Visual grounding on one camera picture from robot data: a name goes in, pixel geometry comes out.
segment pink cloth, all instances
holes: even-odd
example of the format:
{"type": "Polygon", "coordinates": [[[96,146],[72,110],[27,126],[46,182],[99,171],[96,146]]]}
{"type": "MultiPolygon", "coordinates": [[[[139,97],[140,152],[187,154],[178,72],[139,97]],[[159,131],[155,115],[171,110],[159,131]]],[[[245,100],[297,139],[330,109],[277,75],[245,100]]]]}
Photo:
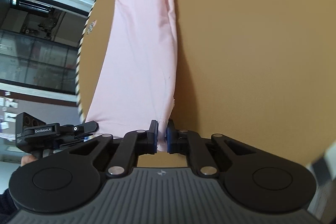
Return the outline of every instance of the pink cloth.
{"type": "Polygon", "coordinates": [[[123,137],[148,130],[151,120],[157,120],[158,149],[165,150],[176,65],[174,0],[115,0],[110,40],[86,121],[99,123],[98,134],[123,137]]]}

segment ribbed gray surface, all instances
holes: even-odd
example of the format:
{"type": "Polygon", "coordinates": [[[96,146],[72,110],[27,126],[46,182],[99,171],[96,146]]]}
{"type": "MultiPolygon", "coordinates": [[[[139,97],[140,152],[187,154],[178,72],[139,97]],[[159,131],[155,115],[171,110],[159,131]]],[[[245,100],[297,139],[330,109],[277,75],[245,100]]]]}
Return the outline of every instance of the ribbed gray surface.
{"type": "Polygon", "coordinates": [[[20,211],[10,224],[318,224],[305,210],[285,215],[251,212],[229,199],[214,179],[189,168],[135,168],[109,180],[84,207],[60,215],[20,211]]]}

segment paper on wall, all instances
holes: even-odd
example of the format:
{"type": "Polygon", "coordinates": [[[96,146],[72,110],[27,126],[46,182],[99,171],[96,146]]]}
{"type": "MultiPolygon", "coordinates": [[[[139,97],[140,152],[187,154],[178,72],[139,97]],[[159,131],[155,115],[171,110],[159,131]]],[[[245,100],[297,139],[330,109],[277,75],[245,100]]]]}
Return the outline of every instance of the paper on wall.
{"type": "Polygon", "coordinates": [[[5,122],[15,122],[15,117],[17,116],[17,114],[15,113],[9,113],[9,112],[5,112],[4,113],[4,120],[5,122]]]}
{"type": "Polygon", "coordinates": [[[1,129],[7,129],[9,128],[9,123],[8,122],[2,122],[0,123],[1,129]]]}
{"type": "Polygon", "coordinates": [[[18,107],[18,103],[14,101],[14,99],[6,98],[5,100],[5,107],[18,107]]]}

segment tan table surface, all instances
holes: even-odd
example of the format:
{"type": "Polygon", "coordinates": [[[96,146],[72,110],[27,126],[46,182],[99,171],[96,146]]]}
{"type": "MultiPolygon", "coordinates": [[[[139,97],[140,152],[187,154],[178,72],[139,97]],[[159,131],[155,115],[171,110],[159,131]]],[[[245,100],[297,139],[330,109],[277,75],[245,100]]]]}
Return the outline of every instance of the tan table surface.
{"type": "MultiPolygon", "coordinates": [[[[336,1],[175,2],[176,127],[203,137],[223,133],[301,164],[321,155],[336,139],[336,1]]],[[[97,0],[88,21],[97,20],[96,26],[84,35],[79,84],[85,114],[113,11],[114,0],[97,0]]],[[[167,157],[172,166],[185,165],[167,157]]],[[[140,164],[164,158],[142,156],[140,164]]]]}

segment sticker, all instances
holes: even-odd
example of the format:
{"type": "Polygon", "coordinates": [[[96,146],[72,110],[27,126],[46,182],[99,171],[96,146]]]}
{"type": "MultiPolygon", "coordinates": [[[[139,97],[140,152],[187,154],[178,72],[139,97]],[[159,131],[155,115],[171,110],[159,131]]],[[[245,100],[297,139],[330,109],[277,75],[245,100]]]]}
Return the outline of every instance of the sticker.
{"type": "Polygon", "coordinates": [[[92,29],[94,26],[96,26],[97,20],[94,20],[89,27],[87,28],[87,34],[89,34],[90,32],[92,32],[92,29]]]}
{"type": "Polygon", "coordinates": [[[17,108],[18,107],[18,102],[17,100],[11,99],[11,98],[6,98],[5,101],[5,107],[14,107],[17,108]]]}
{"type": "Polygon", "coordinates": [[[16,116],[17,116],[17,114],[15,114],[15,113],[5,112],[4,113],[4,120],[5,120],[5,122],[15,122],[16,121],[16,119],[15,119],[16,116]]]}
{"type": "Polygon", "coordinates": [[[2,122],[0,123],[1,129],[7,129],[9,128],[9,123],[8,122],[2,122]]]}

